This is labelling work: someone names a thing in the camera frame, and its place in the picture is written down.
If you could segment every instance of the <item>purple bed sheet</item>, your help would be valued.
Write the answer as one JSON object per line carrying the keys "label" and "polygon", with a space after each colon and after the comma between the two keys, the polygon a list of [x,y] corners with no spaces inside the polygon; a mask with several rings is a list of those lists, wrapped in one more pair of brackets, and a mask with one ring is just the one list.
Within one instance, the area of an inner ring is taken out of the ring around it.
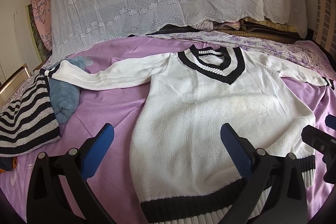
{"label": "purple bed sheet", "polygon": [[[96,73],[122,59],[183,51],[192,44],[198,48],[215,47],[213,44],[202,42],[132,37],[106,41],[71,57],[83,56],[87,61],[86,71]],[[336,115],[336,96],[332,89],[318,88],[289,78],[283,78],[283,80],[315,113],[316,127],[335,136],[335,131],[327,128],[324,123],[328,114]],[[118,224],[147,223],[132,184],[129,145],[135,122],[148,92],[149,84],[98,92],[81,90],[80,102],[75,114],[66,125],[61,126],[61,140],[20,156],[15,170],[0,175],[0,187],[19,215],[26,219],[29,180],[38,153],[45,151],[49,156],[54,156],[64,154],[72,147],[80,147],[87,138],[95,136],[108,122],[115,127],[115,139],[95,176],[88,179],[88,184]],[[325,170],[322,155],[317,152],[315,182],[307,189],[309,218],[321,207],[332,189],[332,185],[323,181]],[[73,211],[81,216],[66,182],[62,180],[62,183]]]}

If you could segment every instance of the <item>sweater's right sleeve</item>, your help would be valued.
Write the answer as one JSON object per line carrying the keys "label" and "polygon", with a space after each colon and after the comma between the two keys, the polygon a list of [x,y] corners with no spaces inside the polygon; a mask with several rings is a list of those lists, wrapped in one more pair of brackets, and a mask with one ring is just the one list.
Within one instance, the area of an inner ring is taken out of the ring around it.
{"label": "sweater's right sleeve", "polygon": [[64,60],[54,69],[44,70],[42,73],[88,90],[129,88],[148,83],[152,75],[166,68],[169,57],[170,53],[164,53],[125,59],[95,74],[87,73]]}

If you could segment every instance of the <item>wooden furniture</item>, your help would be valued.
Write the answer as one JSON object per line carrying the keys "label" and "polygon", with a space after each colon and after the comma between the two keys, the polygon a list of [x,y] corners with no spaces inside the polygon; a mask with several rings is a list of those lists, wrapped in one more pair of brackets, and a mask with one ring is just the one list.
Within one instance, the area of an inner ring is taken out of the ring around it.
{"label": "wooden furniture", "polygon": [[15,91],[31,77],[29,70],[22,66],[0,86],[0,107],[15,93]]}

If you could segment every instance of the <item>white sweater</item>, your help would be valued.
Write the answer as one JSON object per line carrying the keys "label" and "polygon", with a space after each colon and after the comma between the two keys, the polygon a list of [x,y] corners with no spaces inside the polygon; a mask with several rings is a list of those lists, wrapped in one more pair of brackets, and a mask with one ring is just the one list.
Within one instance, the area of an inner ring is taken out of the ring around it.
{"label": "white sweater", "polygon": [[130,146],[132,179],[149,223],[218,223],[234,203],[245,180],[220,139],[226,122],[270,155],[294,153],[305,185],[312,185],[314,150],[302,142],[301,131],[314,126],[315,117],[280,77],[334,88],[312,70],[239,47],[193,45],[122,60],[92,75],[63,61],[45,74],[90,90],[151,82]]}

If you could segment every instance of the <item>striped garment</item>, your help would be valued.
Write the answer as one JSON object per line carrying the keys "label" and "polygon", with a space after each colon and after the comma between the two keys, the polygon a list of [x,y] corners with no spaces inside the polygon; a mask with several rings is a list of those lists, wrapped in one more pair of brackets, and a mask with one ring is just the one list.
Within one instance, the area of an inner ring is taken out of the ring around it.
{"label": "striped garment", "polygon": [[34,75],[21,97],[0,112],[0,157],[24,155],[60,138],[48,77]]}

